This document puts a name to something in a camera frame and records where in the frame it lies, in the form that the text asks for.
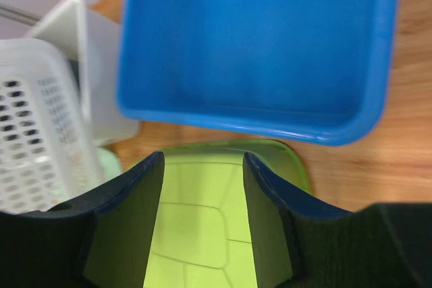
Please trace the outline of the green plastic tub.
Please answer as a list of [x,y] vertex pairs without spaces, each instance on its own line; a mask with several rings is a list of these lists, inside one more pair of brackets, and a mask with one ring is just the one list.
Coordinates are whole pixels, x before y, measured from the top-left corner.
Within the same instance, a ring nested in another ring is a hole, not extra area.
[[255,287],[243,160],[255,155],[304,191],[298,155],[275,140],[237,140],[164,150],[158,169],[97,219],[82,275],[96,287]]

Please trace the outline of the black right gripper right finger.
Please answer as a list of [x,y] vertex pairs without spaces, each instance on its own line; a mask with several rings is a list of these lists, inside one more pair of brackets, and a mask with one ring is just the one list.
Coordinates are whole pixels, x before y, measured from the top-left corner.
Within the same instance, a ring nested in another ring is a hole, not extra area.
[[259,287],[430,287],[431,205],[328,204],[247,153],[243,181]]

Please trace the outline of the white perforated basket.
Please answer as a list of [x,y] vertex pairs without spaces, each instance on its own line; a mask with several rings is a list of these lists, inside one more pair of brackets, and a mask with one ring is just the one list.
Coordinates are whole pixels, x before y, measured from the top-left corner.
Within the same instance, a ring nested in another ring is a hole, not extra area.
[[68,60],[35,38],[1,41],[1,211],[46,211],[104,183]]

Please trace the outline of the blue plastic tub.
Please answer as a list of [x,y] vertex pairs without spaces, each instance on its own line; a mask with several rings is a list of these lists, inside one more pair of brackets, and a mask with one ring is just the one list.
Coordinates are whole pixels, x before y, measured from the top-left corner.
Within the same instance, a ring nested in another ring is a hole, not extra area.
[[125,0],[117,102],[131,119],[321,144],[385,107],[398,0]]

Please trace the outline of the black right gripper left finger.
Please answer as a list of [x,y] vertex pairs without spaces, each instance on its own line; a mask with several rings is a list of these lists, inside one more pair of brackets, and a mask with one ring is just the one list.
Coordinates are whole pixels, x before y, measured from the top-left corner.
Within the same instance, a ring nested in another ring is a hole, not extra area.
[[143,286],[164,168],[154,152],[46,212],[2,213],[1,286]]

